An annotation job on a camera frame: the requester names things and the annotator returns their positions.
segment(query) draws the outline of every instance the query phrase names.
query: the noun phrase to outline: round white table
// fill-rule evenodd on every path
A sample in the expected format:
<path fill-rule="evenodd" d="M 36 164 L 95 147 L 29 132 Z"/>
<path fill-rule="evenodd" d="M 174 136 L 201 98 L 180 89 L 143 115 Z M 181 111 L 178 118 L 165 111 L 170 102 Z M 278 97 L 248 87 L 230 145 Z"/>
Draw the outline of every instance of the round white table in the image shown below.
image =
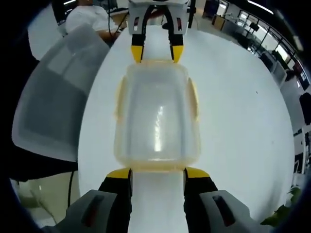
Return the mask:
<path fill-rule="evenodd" d="M 167 31 L 148 26 L 143 59 L 170 59 Z M 122 166 L 113 146 L 116 90 L 134 63 L 131 36 L 120 35 L 94 81 L 80 132 L 80 194 L 98 189 Z M 193 167 L 210 174 L 263 220 L 284 204 L 294 168 L 290 117 L 277 84 L 258 57 L 212 34 L 188 30 L 180 59 L 197 85 L 201 156 Z"/>

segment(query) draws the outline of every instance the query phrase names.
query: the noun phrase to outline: office floor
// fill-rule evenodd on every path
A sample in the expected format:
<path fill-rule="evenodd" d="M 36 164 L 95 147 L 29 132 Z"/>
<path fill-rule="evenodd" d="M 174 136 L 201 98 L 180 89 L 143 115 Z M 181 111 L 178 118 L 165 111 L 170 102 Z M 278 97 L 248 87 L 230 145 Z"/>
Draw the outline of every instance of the office floor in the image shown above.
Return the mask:
<path fill-rule="evenodd" d="M 197 13 L 192 28 L 214 34 L 237 44 L 234 38 L 215 29 L 209 19 L 202 18 L 204 4 L 205 0 L 197 1 Z M 61 35 L 57 30 L 52 7 L 49 6 L 39 14 L 29 27 L 29 40 L 34 57 L 40 60 L 59 39 L 61 39 Z M 17 186 L 17 189 L 19 189 L 18 192 L 21 197 L 32 196 L 58 223 L 66 214 L 69 178 L 70 173 L 59 174 L 44 179 L 28 181 Z M 75 172 L 72 182 L 71 202 L 78 198 L 78 175 Z"/>

